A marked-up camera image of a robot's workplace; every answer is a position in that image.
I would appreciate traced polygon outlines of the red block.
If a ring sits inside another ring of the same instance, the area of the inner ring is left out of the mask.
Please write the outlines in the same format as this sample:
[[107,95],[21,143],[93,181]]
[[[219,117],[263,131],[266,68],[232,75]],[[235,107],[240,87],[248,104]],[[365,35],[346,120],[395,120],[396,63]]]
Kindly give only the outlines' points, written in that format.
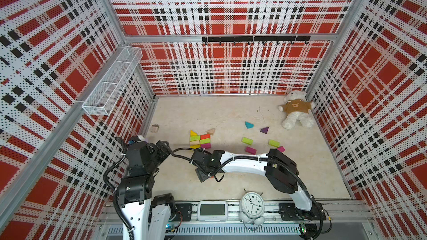
[[203,135],[200,136],[200,139],[204,140],[204,139],[209,139],[210,137],[211,137],[210,134],[203,134]]

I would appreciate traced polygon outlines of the natural wood triangle block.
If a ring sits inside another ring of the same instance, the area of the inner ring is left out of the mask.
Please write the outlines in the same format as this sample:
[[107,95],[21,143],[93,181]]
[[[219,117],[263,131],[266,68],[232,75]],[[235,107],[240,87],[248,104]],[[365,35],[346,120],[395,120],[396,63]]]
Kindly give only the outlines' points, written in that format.
[[209,134],[209,135],[211,135],[211,136],[213,136],[215,134],[215,131],[216,131],[216,129],[212,128],[210,130],[207,130],[206,133]]

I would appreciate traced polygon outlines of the teal triangle block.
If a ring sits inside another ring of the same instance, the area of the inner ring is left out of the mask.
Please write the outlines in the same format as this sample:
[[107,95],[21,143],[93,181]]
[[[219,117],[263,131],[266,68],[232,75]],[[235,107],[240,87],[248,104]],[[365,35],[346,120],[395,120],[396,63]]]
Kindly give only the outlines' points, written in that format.
[[250,129],[250,128],[254,127],[254,125],[252,123],[250,123],[250,122],[245,122],[245,126],[246,126],[247,129]]

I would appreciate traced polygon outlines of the yellow rectangular block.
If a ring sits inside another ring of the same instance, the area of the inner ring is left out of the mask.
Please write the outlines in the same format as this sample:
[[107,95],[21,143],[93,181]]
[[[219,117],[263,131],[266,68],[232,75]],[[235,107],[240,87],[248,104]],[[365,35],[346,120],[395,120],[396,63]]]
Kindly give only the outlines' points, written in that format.
[[190,148],[192,148],[192,149],[198,149],[198,148],[200,148],[200,147],[201,147],[201,145],[200,145],[200,144],[190,146]]

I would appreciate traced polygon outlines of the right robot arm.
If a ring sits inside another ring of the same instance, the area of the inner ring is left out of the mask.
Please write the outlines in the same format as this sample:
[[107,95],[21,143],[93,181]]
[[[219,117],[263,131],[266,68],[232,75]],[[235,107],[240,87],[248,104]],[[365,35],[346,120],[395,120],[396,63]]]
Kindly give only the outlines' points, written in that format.
[[206,151],[202,148],[177,148],[171,155],[188,161],[196,167],[200,182],[218,173],[248,173],[264,176],[274,189],[288,194],[294,203],[296,215],[301,220],[324,221],[325,212],[299,177],[296,162],[278,151],[244,155],[223,150]]

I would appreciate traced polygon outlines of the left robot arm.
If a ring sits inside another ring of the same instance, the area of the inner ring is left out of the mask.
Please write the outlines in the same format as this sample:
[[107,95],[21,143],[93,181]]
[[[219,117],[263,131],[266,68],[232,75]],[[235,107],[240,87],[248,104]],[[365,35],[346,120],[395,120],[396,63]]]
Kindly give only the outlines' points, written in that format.
[[[148,143],[139,137],[127,145],[121,137],[116,141],[122,157],[103,174],[103,181],[113,192],[113,207],[123,225],[124,240],[163,240],[166,227],[176,212],[172,194],[153,197],[155,175],[172,150],[167,141]],[[114,186],[108,178],[124,160],[129,164],[120,183]]]

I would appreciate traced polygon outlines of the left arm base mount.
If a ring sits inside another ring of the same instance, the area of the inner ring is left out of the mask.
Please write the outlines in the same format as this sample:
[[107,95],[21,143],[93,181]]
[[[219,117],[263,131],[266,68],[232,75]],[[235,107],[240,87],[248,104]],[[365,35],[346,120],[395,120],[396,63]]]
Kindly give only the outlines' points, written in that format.
[[152,206],[150,210],[149,222],[151,222],[155,217],[158,217],[158,211],[163,211],[164,209],[170,209],[170,218],[169,221],[172,222],[190,222],[192,217],[192,207],[191,203],[178,203],[174,209],[172,209],[168,204],[161,204],[158,206]]

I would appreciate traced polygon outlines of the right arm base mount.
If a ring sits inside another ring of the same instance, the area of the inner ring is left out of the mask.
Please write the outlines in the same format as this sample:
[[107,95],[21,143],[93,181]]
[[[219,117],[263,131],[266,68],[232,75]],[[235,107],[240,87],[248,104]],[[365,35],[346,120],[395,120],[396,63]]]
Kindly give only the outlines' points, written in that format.
[[294,203],[280,203],[279,214],[282,221],[325,221],[326,215],[319,203],[319,208],[313,203],[310,211],[300,210]]

